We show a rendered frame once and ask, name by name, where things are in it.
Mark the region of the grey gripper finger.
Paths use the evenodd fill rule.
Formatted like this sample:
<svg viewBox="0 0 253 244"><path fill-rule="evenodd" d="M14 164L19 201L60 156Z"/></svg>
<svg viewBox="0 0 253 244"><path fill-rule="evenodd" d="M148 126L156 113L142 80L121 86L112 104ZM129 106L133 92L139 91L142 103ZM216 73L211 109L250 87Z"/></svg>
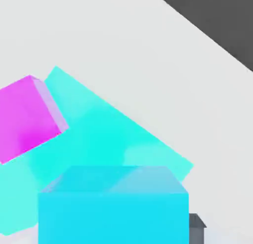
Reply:
<svg viewBox="0 0 253 244"><path fill-rule="evenodd" d="M197 213L189 214L189 244L204 244L206 225Z"/></svg>

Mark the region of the large turquoise box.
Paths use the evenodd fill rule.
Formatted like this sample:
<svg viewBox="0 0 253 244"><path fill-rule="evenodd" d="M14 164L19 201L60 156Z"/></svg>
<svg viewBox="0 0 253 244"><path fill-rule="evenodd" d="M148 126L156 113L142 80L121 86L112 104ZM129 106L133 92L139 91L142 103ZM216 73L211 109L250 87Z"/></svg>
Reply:
<svg viewBox="0 0 253 244"><path fill-rule="evenodd" d="M45 80L69 128L0 165L0 234L38 221L38 193L73 165L164 165L183 180L193 164L55 67Z"/></svg>

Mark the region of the small blue cube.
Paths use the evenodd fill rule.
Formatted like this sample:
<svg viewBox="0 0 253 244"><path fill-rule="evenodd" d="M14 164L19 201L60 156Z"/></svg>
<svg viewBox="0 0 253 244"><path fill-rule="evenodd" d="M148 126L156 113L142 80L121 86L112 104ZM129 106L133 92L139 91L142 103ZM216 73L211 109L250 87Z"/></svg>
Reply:
<svg viewBox="0 0 253 244"><path fill-rule="evenodd" d="M189 244L188 192L165 166L73 166L38 216L38 244Z"/></svg>

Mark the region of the small magenta cube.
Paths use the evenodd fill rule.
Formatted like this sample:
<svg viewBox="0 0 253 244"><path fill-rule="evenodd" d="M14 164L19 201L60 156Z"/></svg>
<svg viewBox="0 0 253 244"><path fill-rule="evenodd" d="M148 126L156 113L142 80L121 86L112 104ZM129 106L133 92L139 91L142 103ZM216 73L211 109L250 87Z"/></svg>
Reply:
<svg viewBox="0 0 253 244"><path fill-rule="evenodd" d="M45 83L26 76L0 89L0 163L56 137L68 124Z"/></svg>

